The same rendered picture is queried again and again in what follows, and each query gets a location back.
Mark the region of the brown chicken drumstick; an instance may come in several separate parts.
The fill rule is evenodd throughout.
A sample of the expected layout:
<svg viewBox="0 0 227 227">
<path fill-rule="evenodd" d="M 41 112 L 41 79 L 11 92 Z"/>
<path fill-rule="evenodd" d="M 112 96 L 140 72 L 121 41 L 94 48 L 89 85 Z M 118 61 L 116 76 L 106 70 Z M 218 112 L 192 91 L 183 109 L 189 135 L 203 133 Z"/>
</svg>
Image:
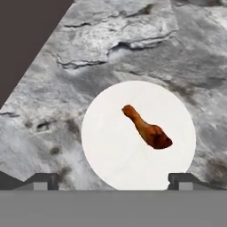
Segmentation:
<svg viewBox="0 0 227 227">
<path fill-rule="evenodd" d="M 172 146 L 172 140 L 161 127 L 147 123 L 131 105 L 125 105 L 122 112 L 132 120 L 139 135 L 153 149 L 160 150 Z"/>
</svg>

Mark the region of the white round plate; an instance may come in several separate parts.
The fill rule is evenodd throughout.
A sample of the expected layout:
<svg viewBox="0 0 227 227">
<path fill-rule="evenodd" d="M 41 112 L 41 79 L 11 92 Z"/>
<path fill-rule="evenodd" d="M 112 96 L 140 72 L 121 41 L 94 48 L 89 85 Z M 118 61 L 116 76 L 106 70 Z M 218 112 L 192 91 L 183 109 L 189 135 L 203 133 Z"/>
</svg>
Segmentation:
<svg viewBox="0 0 227 227">
<path fill-rule="evenodd" d="M 133 106 L 160 126 L 172 146 L 155 150 L 139 136 L 122 108 Z M 82 121 L 82 149 L 93 171 L 119 191 L 165 191 L 170 173 L 185 173 L 196 150 L 192 116 L 174 93 L 145 81 L 119 82 L 101 91 Z"/>
</svg>

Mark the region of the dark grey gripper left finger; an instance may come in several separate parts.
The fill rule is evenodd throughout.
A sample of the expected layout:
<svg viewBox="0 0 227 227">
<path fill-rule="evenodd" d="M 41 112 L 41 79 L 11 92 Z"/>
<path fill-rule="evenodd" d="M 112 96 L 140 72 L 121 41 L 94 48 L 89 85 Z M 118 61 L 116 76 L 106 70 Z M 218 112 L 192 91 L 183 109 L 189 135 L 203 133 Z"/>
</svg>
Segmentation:
<svg viewBox="0 0 227 227">
<path fill-rule="evenodd" d="M 25 181 L 0 171 L 0 191 L 57 191 L 59 175 L 57 173 L 35 173 Z"/>
</svg>

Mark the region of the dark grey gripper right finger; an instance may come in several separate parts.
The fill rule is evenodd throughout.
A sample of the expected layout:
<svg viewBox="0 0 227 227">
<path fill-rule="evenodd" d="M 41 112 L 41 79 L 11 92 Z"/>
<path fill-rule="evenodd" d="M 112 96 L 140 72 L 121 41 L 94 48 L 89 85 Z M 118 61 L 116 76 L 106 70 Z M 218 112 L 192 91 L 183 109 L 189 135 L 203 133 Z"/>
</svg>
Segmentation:
<svg viewBox="0 0 227 227">
<path fill-rule="evenodd" d="M 170 191 L 224 191 L 224 188 L 220 186 L 200 181 L 191 173 L 169 173 L 168 181 L 168 189 Z"/>
</svg>

